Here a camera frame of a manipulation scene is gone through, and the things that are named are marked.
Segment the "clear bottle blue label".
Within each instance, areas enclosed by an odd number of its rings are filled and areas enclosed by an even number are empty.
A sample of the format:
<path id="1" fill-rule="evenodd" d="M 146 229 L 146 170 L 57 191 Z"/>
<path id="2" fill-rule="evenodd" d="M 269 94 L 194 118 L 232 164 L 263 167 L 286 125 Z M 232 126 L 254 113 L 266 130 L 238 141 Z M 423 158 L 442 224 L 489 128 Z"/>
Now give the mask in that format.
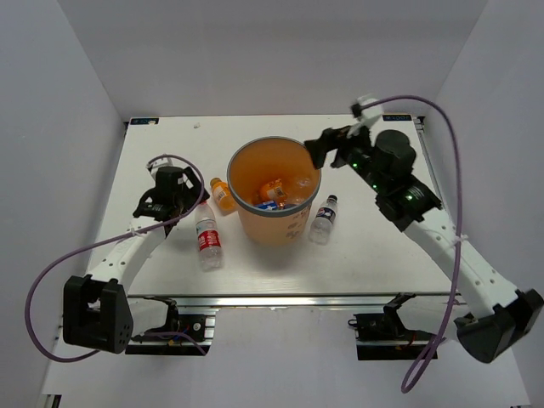
<path id="1" fill-rule="evenodd" d="M 301 205 L 314 191 L 313 182 L 310 178 L 293 178 L 286 187 L 288 205 Z"/>

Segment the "orange juice bottle wide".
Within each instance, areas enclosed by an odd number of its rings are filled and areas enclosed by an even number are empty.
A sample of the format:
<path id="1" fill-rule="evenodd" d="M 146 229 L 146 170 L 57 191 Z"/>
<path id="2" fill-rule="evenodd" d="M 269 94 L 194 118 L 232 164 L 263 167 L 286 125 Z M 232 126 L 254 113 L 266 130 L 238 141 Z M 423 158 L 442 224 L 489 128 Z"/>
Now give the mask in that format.
<path id="1" fill-rule="evenodd" d="M 269 181 L 261 185 L 253 197 L 253 202 L 263 203 L 266 201 L 275 201 L 276 203 L 284 203 L 287 199 L 287 193 L 284 189 L 284 184 L 281 178 Z"/>

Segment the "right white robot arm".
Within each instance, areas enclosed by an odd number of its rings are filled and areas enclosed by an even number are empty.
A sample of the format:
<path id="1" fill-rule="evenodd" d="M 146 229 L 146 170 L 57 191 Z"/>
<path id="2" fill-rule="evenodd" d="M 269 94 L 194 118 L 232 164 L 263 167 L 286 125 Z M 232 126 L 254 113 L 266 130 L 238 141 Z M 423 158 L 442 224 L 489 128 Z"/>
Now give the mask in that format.
<path id="1" fill-rule="evenodd" d="M 383 308 L 382 327 L 393 338 L 432 333 L 458 341 L 477 361 L 490 363 L 529 333 L 543 309 L 534 289 L 522 291 L 501 276 L 459 232 L 440 199 L 413 175 L 417 153 L 396 130 L 371 137 L 367 127 L 328 128 L 304 141 L 315 168 L 333 151 L 333 167 L 352 168 L 376 194 L 380 213 L 415 242 L 449 278 L 462 303 L 432 303 L 402 293 Z"/>

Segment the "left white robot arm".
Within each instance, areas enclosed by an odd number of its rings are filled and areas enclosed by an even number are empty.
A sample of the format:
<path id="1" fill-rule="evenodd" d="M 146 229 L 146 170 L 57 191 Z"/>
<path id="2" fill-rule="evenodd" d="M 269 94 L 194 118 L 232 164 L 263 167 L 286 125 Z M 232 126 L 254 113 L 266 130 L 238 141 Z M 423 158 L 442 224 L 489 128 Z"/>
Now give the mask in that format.
<path id="1" fill-rule="evenodd" d="M 126 236 L 84 276 L 63 289 L 63 339 L 70 345 L 120 354 L 135 337 L 174 337 L 175 302 L 164 297 L 129 299 L 128 289 L 151 254 L 181 217 L 208 197 L 191 167 L 160 167 L 155 185 L 139 199 Z"/>

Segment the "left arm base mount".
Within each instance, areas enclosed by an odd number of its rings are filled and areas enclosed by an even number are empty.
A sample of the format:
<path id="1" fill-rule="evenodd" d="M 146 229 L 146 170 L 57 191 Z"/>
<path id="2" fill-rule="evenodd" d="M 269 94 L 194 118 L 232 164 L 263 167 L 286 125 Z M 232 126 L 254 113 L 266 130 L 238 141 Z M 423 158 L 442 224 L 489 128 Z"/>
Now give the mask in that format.
<path id="1" fill-rule="evenodd" d="M 204 356 L 212 345 L 217 310 L 166 297 L 131 298 L 133 334 L 127 355 Z"/>

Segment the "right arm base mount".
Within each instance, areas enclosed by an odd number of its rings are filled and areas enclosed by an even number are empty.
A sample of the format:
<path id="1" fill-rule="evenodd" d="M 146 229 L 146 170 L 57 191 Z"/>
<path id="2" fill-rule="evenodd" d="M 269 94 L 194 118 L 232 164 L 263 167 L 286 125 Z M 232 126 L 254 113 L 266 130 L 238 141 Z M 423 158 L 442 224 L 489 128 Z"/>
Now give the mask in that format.
<path id="1" fill-rule="evenodd" d="M 397 294 L 349 294 L 353 316 L 348 327 L 354 331 L 357 360 L 413 361 L 430 343 L 432 335 L 406 328 L 396 315 L 401 305 L 417 300 L 444 300 L 441 292 L 400 292 Z"/>

